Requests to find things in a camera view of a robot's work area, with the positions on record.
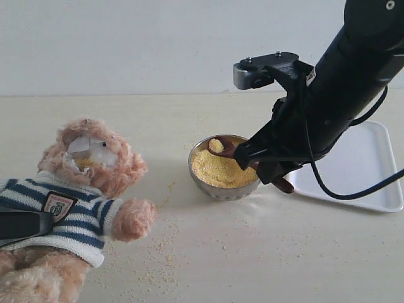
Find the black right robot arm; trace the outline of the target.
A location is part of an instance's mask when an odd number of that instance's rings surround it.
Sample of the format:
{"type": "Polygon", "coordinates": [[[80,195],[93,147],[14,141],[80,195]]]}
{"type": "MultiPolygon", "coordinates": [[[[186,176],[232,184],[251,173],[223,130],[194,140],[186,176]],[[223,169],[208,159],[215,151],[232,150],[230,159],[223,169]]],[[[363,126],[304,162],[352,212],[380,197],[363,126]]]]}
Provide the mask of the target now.
{"type": "Polygon", "coordinates": [[[237,147],[237,163],[243,169],[256,163],[267,184],[323,158],[402,69],[402,1],[347,1],[342,28],[314,66],[291,52],[241,60],[234,64],[238,89],[277,82],[287,96],[237,147]]]}

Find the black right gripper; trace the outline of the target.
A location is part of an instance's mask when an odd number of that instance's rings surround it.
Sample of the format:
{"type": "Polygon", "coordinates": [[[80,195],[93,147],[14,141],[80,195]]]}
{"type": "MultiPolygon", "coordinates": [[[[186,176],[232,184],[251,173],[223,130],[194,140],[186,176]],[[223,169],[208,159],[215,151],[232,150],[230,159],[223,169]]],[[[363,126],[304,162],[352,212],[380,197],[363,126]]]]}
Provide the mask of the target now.
{"type": "Polygon", "coordinates": [[[252,168],[263,184],[281,184],[312,155],[328,153],[328,99],[287,96],[277,100],[271,120],[235,149],[242,170],[252,168]]]}

